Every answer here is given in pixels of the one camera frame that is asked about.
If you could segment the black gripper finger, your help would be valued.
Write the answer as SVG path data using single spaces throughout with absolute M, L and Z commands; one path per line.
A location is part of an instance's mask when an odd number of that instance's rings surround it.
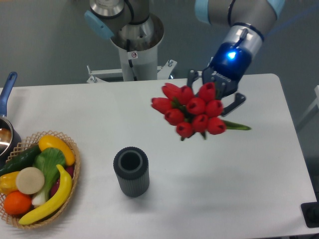
M 195 95 L 198 95 L 199 89 L 204 85 L 202 71 L 190 70 L 186 85 L 192 89 Z
M 228 106 L 223 108 L 223 111 L 221 113 L 222 117 L 227 116 L 232 111 L 237 109 L 239 106 L 241 106 L 246 101 L 246 96 L 241 93 L 235 93 L 234 95 L 234 101 L 229 104 Z

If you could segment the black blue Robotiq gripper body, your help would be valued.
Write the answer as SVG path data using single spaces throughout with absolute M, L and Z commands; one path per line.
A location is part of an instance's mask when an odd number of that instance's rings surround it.
M 209 65 L 202 71 L 203 84 L 214 82 L 222 95 L 235 93 L 263 41 L 262 33 L 252 25 L 233 25 Z

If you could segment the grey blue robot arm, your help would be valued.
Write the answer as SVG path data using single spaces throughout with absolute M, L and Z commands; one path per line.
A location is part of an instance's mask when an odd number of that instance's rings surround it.
M 201 78 L 214 82 L 218 99 L 234 95 L 222 112 L 225 116 L 245 102 L 238 84 L 265 36 L 278 19 L 282 0 L 197 0 L 197 19 L 207 24 L 224 24 L 230 30 L 209 64 L 201 73 L 190 71 L 188 85 Z M 164 79 L 168 67 L 158 70 L 158 45 L 164 35 L 161 20 L 150 13 L 147 0 L 92 0 L 84 14 L 88 26 L 119 51 L 123 79 L 145 81 Z

